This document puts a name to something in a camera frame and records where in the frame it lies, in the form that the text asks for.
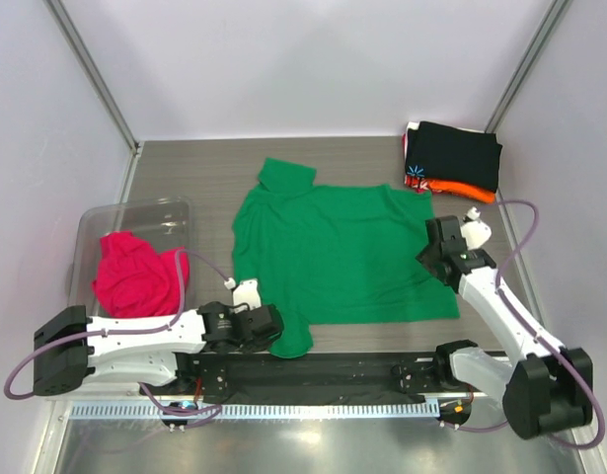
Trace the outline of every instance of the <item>floor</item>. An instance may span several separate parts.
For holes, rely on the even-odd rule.
[[[197,249],[232,273],[231,225],[267,156],[317,168],[318,184],[403,186],[399,137],[271,138],[146,142],[136,167],[130,200],[185,196],[194,204]],[[433,197],[436,215],[463,215],[472,201]],[[498,262],[510,252],[498,209],[484,211],[493,237],[485,246]],[[197,266],[198,302],[228,301],[230,295],[212,269]],[[505,279],[523,299],[517,271]],[[479,315],[459,301],[458,320],[375,325],[314,326],[313,352],[431,351],[449,341],[471,339],[486,350],[500,349]]]

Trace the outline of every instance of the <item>pink cloth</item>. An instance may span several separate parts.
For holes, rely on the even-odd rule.
[[[114,318],[138,318],[176,314],[180,304],[176,251],[156,254],[152,246],[131,232],[113,232],[100,239],[99,262],[93,291]],[[185,287],[189,259],[181,254]]]

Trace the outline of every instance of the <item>plastic storage box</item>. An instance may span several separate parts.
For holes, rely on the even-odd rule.
[[[191,203],[184,197],[106,205],[87,211],[77,231],[68,304],[85,305],[89,316],[110,317],[99,305],[92,288],[102,257],[99,239],[114,231],[129,230],[134,236],[149,242],[159,253],[178,247],[191,250],[191,211]],[[186,308],[194,305],[193,288],[194,284],[190,281]]]

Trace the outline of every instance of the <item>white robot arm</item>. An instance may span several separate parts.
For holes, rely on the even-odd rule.
[[[590,357],[582,349],[567,349],[546,331],[504,281],[496,287],[495,262],[480,248],[491,232],[476,210],[468,212],[463,225],[449,216],[427,221],[426,230],[429,243],[417,259],[477,310],[509,359],[496,360],[471,341],[448,343],[435,351],[441,381],[450,387],[468,383],[496,399],[524,439],[588,425],[591,402],[552,351],[592,387]]]
[[[67,335],[107,334],[123,330],[137,335],[88,337],[39,355],[34,364],[34,394],[54,396],[97,383],[139,382],[161,387],[182,376],[186,355],[263,351],[283,331],[273,305],[262,305],[255,279],[233,289],[233,305],[211,302],[181,314],[133,319],[87,317],[84,306],[66,308],[35,334],[36,350]],[[167,330],[147,330],[168,326]]]

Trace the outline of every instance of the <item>white cable clip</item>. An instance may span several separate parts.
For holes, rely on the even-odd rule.
[[[472,207],[470,210],[468,210],[466,212],[465,216],[469,220],[479,220],[479,218],[481,217],[481,212],[478,209],[476,209],[475,207]]]
[[[542,332],[544,331],[544,328],[538,328],[536,330],[536,334],[533,335],[533,342],[535,344],[539,344],[540,341],[538,341],[538,338],[542,338]]]
[[[235,286],[237,286],[237,282],[232,278],[228,278],[226,281],[224,281],[224,286],[226,286],[226,289],[233,290]]]

